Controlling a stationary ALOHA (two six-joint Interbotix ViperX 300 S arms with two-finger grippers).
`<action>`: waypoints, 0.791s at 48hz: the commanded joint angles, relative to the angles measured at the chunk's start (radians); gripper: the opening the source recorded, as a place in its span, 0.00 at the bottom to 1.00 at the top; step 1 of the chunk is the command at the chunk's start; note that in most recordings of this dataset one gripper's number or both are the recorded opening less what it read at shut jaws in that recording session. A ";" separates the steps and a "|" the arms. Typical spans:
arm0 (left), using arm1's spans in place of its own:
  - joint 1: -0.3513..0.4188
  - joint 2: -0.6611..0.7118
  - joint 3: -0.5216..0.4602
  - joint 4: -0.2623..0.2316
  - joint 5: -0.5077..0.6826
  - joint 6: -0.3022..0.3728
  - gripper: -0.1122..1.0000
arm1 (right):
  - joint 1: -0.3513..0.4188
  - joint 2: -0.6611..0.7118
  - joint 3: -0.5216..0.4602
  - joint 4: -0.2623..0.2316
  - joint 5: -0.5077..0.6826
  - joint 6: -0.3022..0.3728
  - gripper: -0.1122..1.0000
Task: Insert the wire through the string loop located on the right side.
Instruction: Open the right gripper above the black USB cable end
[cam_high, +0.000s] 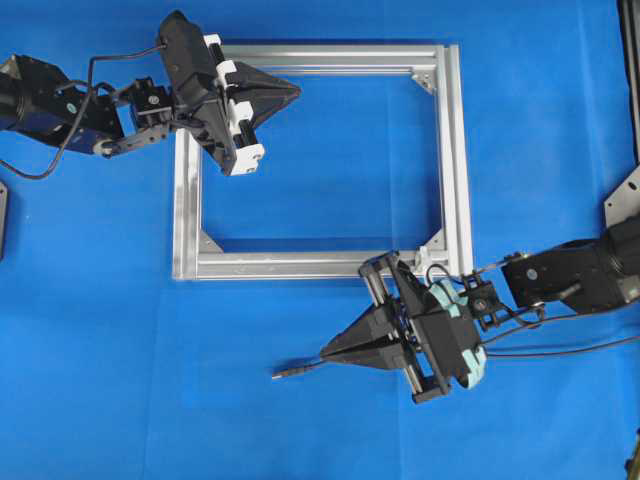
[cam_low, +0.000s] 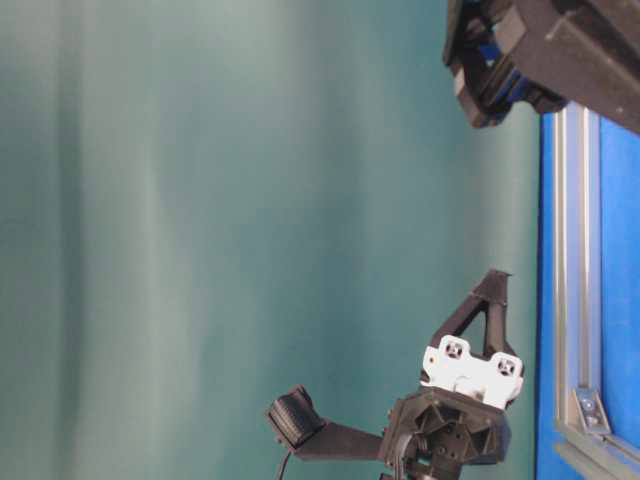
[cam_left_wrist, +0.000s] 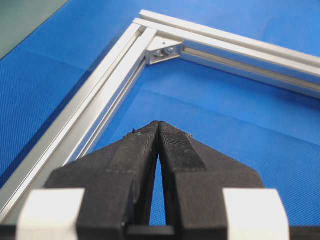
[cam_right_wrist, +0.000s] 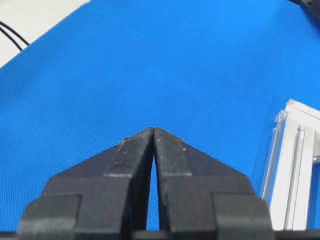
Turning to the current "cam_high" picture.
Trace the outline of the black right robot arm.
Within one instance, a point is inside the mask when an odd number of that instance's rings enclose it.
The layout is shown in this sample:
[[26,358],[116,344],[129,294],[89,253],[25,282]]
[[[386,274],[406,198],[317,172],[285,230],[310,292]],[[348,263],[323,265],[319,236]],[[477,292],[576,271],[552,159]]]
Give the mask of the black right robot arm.
[[509,308],[479,272],[420,281],[398,252],[365,261],[359,275],[372,304],[321,351],[325,362],[401,370],[416,403],[445,396],[456,380],[475,387],[488,354],[479,333],[503,323],[505,312],[523,327],[533,312],[559,301],[578,315],[611,311],[639,299],[639,220],[612,225],[596,239],[581,239],[534,255],[514,254],[500,263],[516,303]]

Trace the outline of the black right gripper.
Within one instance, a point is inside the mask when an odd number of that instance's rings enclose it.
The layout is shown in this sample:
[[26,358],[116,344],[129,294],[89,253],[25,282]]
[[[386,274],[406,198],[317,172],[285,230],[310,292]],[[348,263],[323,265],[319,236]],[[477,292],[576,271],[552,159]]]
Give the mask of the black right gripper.
[[483,379],[486,350],[450,281],[421,283],[396,252],[365,261],[359,274],[374,305],[321,349],[323,360],[399,369],[416,404],[448,395],[452,380],[472,389]]

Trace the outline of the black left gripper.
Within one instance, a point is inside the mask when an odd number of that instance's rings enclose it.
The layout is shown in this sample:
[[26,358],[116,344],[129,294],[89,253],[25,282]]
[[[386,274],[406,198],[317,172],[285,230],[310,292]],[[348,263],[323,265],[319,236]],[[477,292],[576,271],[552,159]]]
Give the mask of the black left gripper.
[[[254,129],[296,100],[301,89],[226,59],[221,43],[207,44],[200,27],[179,10],[162,21],[156,44],[176,101],[176,121],[224,175],[255,172],[265,148]],[[245,91],[231,95],[236,85]]]

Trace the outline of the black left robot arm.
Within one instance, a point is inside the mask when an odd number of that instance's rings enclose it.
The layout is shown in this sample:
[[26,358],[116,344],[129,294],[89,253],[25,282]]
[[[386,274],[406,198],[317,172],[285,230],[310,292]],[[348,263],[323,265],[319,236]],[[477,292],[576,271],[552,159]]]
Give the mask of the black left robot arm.
[[254,172],[265,155],[257,128],[300,88],[224,56],[179,10],[159,27],[155,46],[170,85],[149,77],[123,88],[71,80],[50,63],[13,55],[1,65],[1,128],[56,148],[105,158],[189,133],[226,176]]

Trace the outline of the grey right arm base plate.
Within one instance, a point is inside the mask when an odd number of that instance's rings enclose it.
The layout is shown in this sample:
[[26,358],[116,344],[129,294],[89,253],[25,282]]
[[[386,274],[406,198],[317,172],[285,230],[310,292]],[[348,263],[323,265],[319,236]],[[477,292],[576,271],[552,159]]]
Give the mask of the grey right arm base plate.
[[639,214],[640,166],[637,165],[619,186],[604,200],[604,216],[607,228]]

